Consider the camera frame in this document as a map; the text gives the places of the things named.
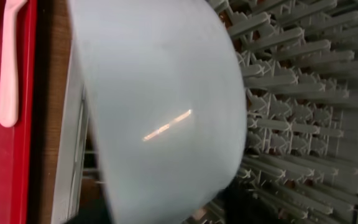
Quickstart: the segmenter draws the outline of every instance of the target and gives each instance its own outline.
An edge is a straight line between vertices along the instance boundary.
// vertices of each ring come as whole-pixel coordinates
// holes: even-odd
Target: tray
[[[0,1],[0,66],[5,1]],[[31,134],[34,46],[37,1],[28,0],[17,17],[19,120],[13,128],[0,125],[0,223],[24,224]]]

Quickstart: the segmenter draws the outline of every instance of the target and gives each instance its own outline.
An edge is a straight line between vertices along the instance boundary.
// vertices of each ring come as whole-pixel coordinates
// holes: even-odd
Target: wooden surface
[[[65,0],[38,2],[27,223],[50,224],[71,33]]]

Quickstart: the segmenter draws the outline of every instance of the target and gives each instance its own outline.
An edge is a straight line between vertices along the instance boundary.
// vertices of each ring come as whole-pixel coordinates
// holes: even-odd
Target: pink utensil
[[[27,0],[7,0],[2,34],[0,79],[0,124],[13,127],[18,118],[19,90],[17,80],[16,19]]]

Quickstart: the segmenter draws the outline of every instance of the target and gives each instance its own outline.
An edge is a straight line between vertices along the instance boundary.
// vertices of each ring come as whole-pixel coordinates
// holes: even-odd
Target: dish rack
[[[236,178],[295,223],[358,223],[358,0],[209,3],[233,41],[246,87],[249,130]],[[103,184],[96,163],[83,167],[96,156],[86,144],[78,69],[73,47],[52,223],[78,211],[83,179]],[[186,222],[224,223],[223,215],[213,200]]]

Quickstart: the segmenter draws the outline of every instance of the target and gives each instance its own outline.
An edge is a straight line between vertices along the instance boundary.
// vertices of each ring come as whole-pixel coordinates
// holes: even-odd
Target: utensil handle
[[[0,79],[0,124],[10,128],[18,119],[19,90],[16,55],[17,11],[5,9]]]

